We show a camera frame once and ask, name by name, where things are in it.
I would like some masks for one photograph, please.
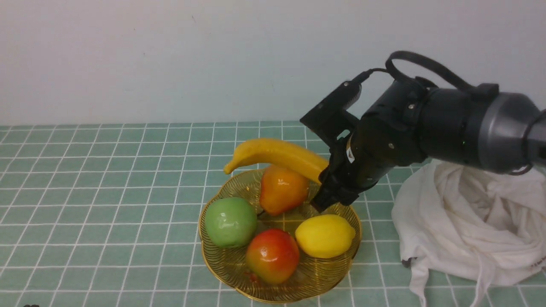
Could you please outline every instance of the green tiled countertop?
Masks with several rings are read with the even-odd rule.
[[[197,236],[223,166],[256,137],[328,156],[298,122],[0,127],[0,307],[264,306],[208,271]],[[418,306],[390,211],[419,167],[393,169],[354,204],[363,242],[345,280],[289,307]],[[430,306],[465,307],[474,286],[431,272],[426,294]],[[482,306],[544,302],[541,272],[491,288]]]

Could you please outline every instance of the green apple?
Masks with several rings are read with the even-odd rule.
[[[205,228],[216,246],[242,247],[250,243],[258,225],[254,207],[245,199],[216,200],[205,213]]]

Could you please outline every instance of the white wall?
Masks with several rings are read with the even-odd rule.
[[[1,0],[0,125],[297,120],[399,49],[546,108],[544,0]]]

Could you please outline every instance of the white grout line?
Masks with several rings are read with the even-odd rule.
[[[146,134],[143,133],[142,135],[142,140],[140,141],[143,141],[144,140],[144,136]],[[163,147],[161,149],[161,153],[163,153],[163,151],[165,150],[165,144],[166,143],[163,143]],[[135,162],[133,163],[133,167],[131,167],[131,169],[134,169],[134,166],[136,164],[136,161],[137,159],[135,159]],[[157,175],[157,170],[159,169],[159,163],[160,163],[160,160],[157,161],[157,165],[156,165],[156,172],[153,176],[153,183],[156,182],[156,175]],[[122,196],[121,196],[121,199],[123,199],[123,194],[125,193],[126,190],[123,190],[123,193],[122,193]],[[140,225],[138,226],[138,230],[136,231],[136,237],[135,237],[135,242],[134,242],[134,245],[133,245],[133,248],[131,249],[131,255],[129,256],[129,264],[131,264],[131,262],[133,261],[133,255],[135,253],[135,249],[137,248],[137,242],[138,242],[138,237],[140,235],[140,231],[142,229],[142,224],[144,223],[144,217],[146,216],[146,212],[148,211],[148,204],[150,203],[150,196],[152,195],[152,191],[148,192],[148,199],[146,200],[146,205],[144,206],[144,212],[142,213],[142,217],[140,218]],[[123,277],[123,282],[121,283],[121,291],[123,291],[123,289],[125,289],[125,283],[127,282],[127,276],[129,275],[129,269],[130,267],[127,267],[127,269],[125,270],[125,276]],[[117,296],[117,303],[116,303],[116,306],[118,306],[120,304],[120,301],[121,301],[121,294],[122,292],[120,291],[120,294],[118,294]]]

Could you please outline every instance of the green tile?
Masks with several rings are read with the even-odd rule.
[[[188,141],[189,131],[190,129],[187,128],[169,129],[167,142]]]
[[[85,158],[63,158],[57,171],[59,172],[79,172],[84,165]]]
[[[163,243],[167,236],[168,224],[146,224],[140,228],[138,243]]]
[[[375,187],[364,192],[366,194],[366,200],[368,201],[377,201],[377,200],[388,200],[393,201],[393,197],[390,194],[390,189],[388,185],[376,185]]]
[[[158,170],[182,170],[183,157],[162,157]]]
[[[376,264],[353,265],[351,267],[353,287],[382,287],[379,266]]]
[[[186,154],[188,143],[167,143],[163,148],[164,156],[183,156]]]
[[[200,289],[218,289],[218,279],[210,274],[207,267],[193,267],[189,277],[189,288],[193,290]]]
[[[25,230],[20,244],[45,244],[48,241],[49,234],[53,225],[30,225]]]
[[[402,264],[383,264],[383,279],[387,287],[407,287],[410,284],[411,270]]]
[[[216,295],[210,292],[188,292],[186,306],[216,306]]]
[[[145,223],[161,223],[169,222],[171,213],[173,212],[173,205],[166,206],[148,206],[146,214],[144,215]]]
[[[97,192],[97,197],[95,198],[94,204],[117,205],[120,203],[122,193],[122,188],[101,188]]]
[[[32,170],[34,172],[54,172],[60,161],[60,158],[39,158]]]
[[[429,279],[426,282],[428,286],[449,286],[446,274],[443,272],[429,270]]]
[[[546,301],[546,291],[544,286],[542,287],[522,287],[521,292],[525,297],[527,306],[529,307],[541,307],[544,306]]]
[[[163,265],[189,265],[192,261],[193,244],[165,245]]]
[[[96,188],[79,188],[72,190],[68,197],[68,205],[90,205],[97,194]]]
[[[381,262],[400,262],[400,243],[376,242]]]
[[[68,143],[76,130],[55,130],[49,140],[50,143]]]
[[[120,206],[115,223],[140,223],[145,206]]]
[[[91,144],[70,144],[65,154],[67,157],[85,157],[91,151]]]
[[[20,292],[0,292],[0,302],[6,306],[17,306],[17,300],[19,300],[20,295]]]
[[[176,197],[177,203],[187,204],[199,204],[203,197],[202,187],[180,187],[178,190],[178,196]]]
[[[150,188],[128,188],[125,190],[122,204],[146,204]]]
[[[4,224],[26,224],[34,212],[33,207],[11,207],[4,216]]]
[[[13,251],[14,246],[0,246],[0,267],[3,267],[8,261],[9,255]]]
[[[64,266],[67,264],[71,252],[72,246],[47,245],[38,265],[41,267]]]
[[[84,225],[84,230],[81,232],[79,244],[102,244],[106,242],[109,225]]]
[[[321,296],[321,307],[352,307],[351,291],[332,289]]]
[[[156,170],[159,157],[137,157],[133,170]]]
[[[64,272],[60,290],[85,290],[89,289],[93,277],[94,268],[71,268]]]
[[[489,289],[489,297],[495,307],[524,306],[516,287],[494,287]]]
[[[212,143],[212,155],[232,155],[235,149],[235,143]]]
[[[44,198],[41,199],[42,205],[63,205],[70,193],[69,188],[56,188],[54,190],[46,190]]]
[[[178,186],[181,172],[157,172],[154,186]]]
[[[169,229],[167,242],[192,243],[195,242],[197,224],[172,224]]]
[[[146,129],[144,142],[164,142],[167,137],[167,129]]]
[[[101,129],[96,142],[116,142],[120,137],[121,129]]]
[[[136,156],[138,152],[139,144],[118,144],[114,151],[114,156]]]
[[[158,268],[129,268],[125,290],[152,290]]]
[[[129,172],[106,172],[102,179],[103,187],[125,187]]]
[[[131,245],[107,245],[99,265],[129,265],[133,247]]]
[[[83,306],[86,292],[57,292],[53,306]]]
[[[419,297],[409,289],[387,289],[389,306],[420,307]]]
[[[52,292],[25,292],[21,296],[21,304],[24,305],[39,305],[39,306],[49,306],[51,298],[53,297]]]
[[[94,157],[109,157],[114,153],[115,147],[116,144],[93,144],[89,155]]]
[[[159,265],[162,251],[162,245],[137,245],[131,265]]]
[[[138,225],[113,225],[108,243],[134,243],[137,238]]]
[[[394,224],[388,222],[372,221],[373,234],[376,240],[399,240],[398,232]]]
[[[10,269],[5,268],[0,276],[0,289],[2,290],[23,290],[31,276],[32,268]]]
[[[151,299],[151,292],[123,292],[117,307],[148,307]]]
[[[116,209],[116,206],[94,206],[89,212],[87,223],[112,223]]]
[[[17,243],[24,229],[24,226],[0,225],[0,244]]]
[[[53,230],[50,244],[73,244],[76,243],[80,234],[81,225],[57,225]]]
[[[368,209],[370,209],[370,219],[392,220],[391,212],[393,210],[393,206],[394,203],[368,202]]]
[[[328,146],[323,141],[307,141],[307,148],[317,154],[329,153]]]
[[[23,187],[24,188],[47,187],[52,177],[53,177],[53,173],[30,173]]]
[[[109,171],[131,170],[135,158],[113,157],[108,165]]]
[[[103,172],[106,170],[110,158],[87,158],[85,161],[84,167],[82,168],[85,172]]]
[[[163,144],[142,143],[138,151],[139,156],[160,156],[163,152]]]
[[[103,246],[79,245],[74,249],[69,265],[97,265]]]
[[[223,171],[213,170],[213,171],[208,172],[208,174],[207,174],[206,185],[208,185],[208,186],[221,186],[221,185],[225,184],[226,181],[228,181],[229,179],[230,179],[230,176],[226,175]]]
[[[25,144],[19,150],[17,157],[61,157],[68,145],[66,144]]]
[[[353,297],[355,306],[384,307],[387,304],[382,289],[354,289]]]
[[[72,142],[93,143],[95,141],[95,138],[97,137],[98,131],[99,130],[95,129],[76,130],[76,134],[74,135],[74,139],[72,139]]]
[[[11,260],[8,262],[9,267],[33,267],[38,263],[43,246],[17,246]]]
[[[98,268],[91,289],[120,290],[126,270],[126,268]]]
[[[213,141],[235,141],[235,128],[214,129]]]
[[[176,196],[176,188],[155,187],[150,194],[150,204],[173,204]]]
[[[140,142],[144,135],[144,129],[123,129],[120,142]]]
[[[9,206],[16,194],[17,190],[0,190],[0,206]]]
[[[4,138],[4,143],[24,143],[30,131],[10,131]]]
[[[474,297],[476,295],[476,290],[473,288],[454,288],[453,292],[455,293],[455,299],[457,299],[457,303],[460,307],[472,305],[472,302],[474,301]],[[482,299],[482,302],[478,305],[478,307],[489,306],[490,305],[487,297],[484,297]]]
[[[8,167],[8,172],[30,172],[36,158],[21,158],[14,159]]]
[[[212,128],[192,128],[189,141],[212,141]]]
[[[13,158],[17,155],[17,152],[21,147],[21,145],[15,144],[0,144],[0,157]]]
[[[73,187],[78,173],[56,173],[49,187]]]
[[[19,188],[25,182],[27,175],[4,173],[4,177],[0,180],[0,188]]]
[[[36,268],[28,284],[28,290],[55,290],[63,268]]]
[[[75,187],[99,187],[103,173],[80,173]]]
[[[44,189],[21,190],[13,202],[14,205],[37,205],[40,202]]]
[[[117,296],[116,292],[90,292],[84,307],[115,306]]]
[[[180,307],[180,302],[184,302],[184,295],[185,292],[182,291],[155,292],[152,305],[160,307]]]

